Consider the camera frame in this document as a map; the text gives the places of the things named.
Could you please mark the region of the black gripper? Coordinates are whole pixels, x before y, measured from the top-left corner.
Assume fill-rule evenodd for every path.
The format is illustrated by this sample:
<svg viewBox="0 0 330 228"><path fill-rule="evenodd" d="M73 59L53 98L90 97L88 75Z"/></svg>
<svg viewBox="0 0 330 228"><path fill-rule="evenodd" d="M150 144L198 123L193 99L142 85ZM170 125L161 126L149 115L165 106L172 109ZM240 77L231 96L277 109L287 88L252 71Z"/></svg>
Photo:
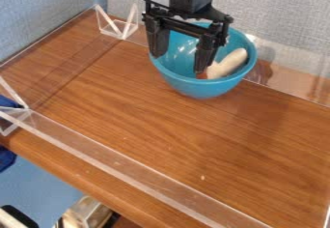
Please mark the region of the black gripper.
<svg viewBox="0 0 330 228"><path fill-rule="evenodd" d="M165 54L169 30L200 38L193 72L202 73L213 61L218 45L226 41L232 17L212 7L212 0L168 0L166 5L154 0L142 1L142 21L152 56L158 58Z"/></svg>

